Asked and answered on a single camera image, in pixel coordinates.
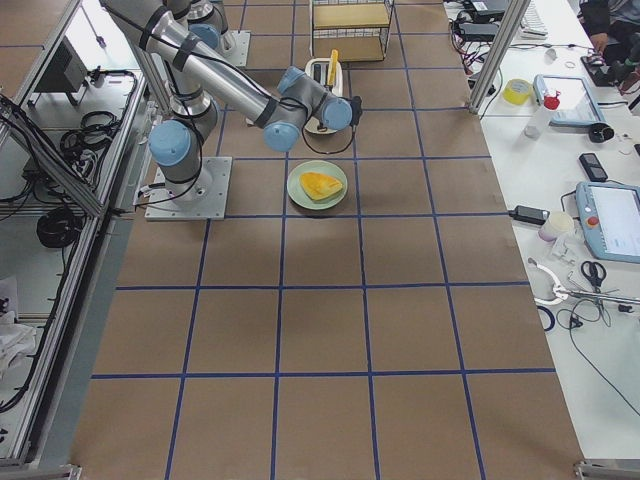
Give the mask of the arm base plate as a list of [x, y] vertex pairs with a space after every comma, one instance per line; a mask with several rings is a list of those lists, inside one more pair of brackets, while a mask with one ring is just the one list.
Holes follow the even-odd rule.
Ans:
[[221, 36], [219, 53], [236, 67], [247, 65], [251, 39], [250, 30], [228, 30]]
[[193, 187], [168, 183], [150, 191], [143, 203], [147, 221], [223, 220], [231, 178], [231, 157], [204, 157], [200, 177]]

